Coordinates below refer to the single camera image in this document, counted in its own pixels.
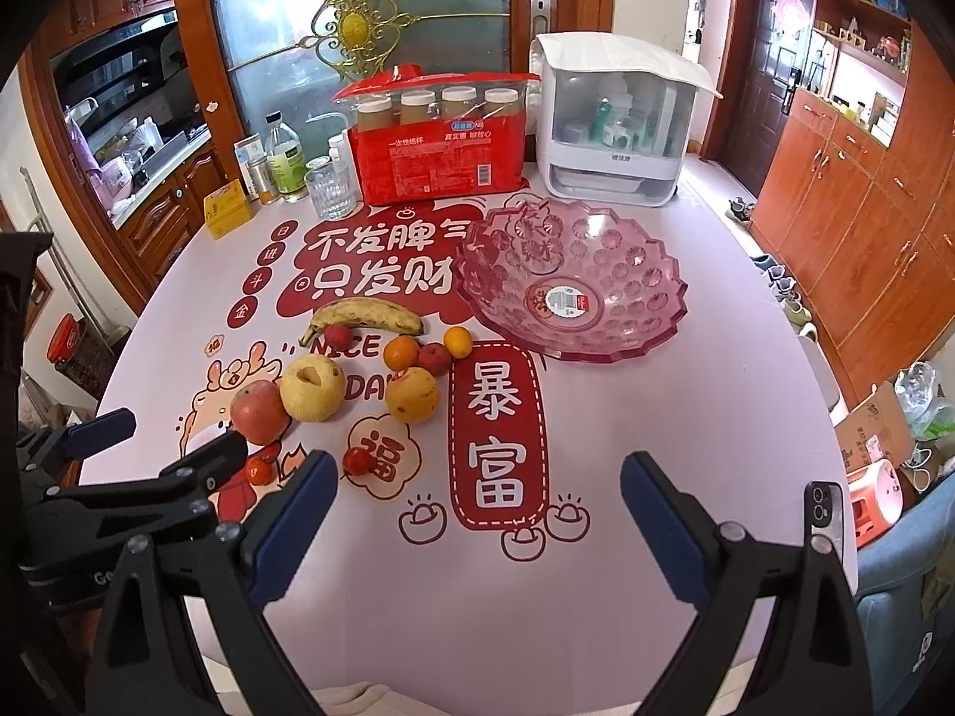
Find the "yellow pear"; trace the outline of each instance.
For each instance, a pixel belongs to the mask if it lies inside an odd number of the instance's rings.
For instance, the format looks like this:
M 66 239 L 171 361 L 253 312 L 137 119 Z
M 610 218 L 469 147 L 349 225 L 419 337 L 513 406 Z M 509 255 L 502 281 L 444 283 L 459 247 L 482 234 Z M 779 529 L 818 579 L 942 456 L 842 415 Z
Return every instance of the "yellow pear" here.
M 345 374 L 324 355 L 304 355 L 279 379 L 285 411 L 299 422 L 323 422 L 345 400 Z

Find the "blue gripper pad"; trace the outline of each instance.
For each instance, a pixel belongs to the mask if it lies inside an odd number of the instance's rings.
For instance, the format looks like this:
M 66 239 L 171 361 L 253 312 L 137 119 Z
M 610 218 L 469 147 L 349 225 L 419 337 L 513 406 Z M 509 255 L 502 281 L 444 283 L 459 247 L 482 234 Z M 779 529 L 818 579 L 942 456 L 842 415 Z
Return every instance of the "blue gripper pad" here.
M 334 459 L 314 449 L 285 490 L 266 495 L 250 514 L 240 557 L 249 578 L 249 598 L 260 611 L 285 596 L 336 492 Z
M 135 414 L 117 409 L 95 420 L 71 425 L 63 443 L 63 452 L 73 460 L 85 460 L 103 449 L 116 446 L 135 433 Z
M 707 553 L 677 508 L 695 499 L 681 496 L 647 452 L 624 458 L 620 492 L 673 595 L 702 612 L 710 602 Z

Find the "plastic bag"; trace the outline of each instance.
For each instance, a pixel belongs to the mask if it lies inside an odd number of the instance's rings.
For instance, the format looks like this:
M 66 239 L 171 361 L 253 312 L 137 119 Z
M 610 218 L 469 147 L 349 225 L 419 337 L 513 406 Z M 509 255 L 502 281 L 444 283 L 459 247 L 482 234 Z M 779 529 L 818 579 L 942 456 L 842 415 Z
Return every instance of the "plastic bag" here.
M 955 433 L 955 403 L 936 395 L 938 373 L 931 363 L 918 360 L 895 381 L 896 397 L 916 441 L 934 441 Z

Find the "glass cup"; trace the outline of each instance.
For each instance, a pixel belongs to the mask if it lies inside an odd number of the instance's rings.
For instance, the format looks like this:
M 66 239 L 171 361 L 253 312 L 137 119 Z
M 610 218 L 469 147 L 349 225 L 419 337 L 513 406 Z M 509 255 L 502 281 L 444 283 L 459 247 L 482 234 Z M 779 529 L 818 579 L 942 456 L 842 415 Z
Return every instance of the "glass cup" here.
M 355 209 L 355 189 L 347 171 L 335 171 L 331 159 L 323 157 L 309 162 L 311 169 L 304 176 L 309 196 L 319 220 L 339 220 Z

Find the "glass door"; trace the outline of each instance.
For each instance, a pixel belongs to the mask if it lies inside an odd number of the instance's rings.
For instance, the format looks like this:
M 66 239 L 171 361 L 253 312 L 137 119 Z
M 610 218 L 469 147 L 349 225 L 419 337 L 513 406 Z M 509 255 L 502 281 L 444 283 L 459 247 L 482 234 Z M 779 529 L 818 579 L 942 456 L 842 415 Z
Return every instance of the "glass door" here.
M 242 124 L 274 110 L 313 158 L 341 131 L 331 96 L 394 64 L 508 71 L 510 0 L 211 0 Z

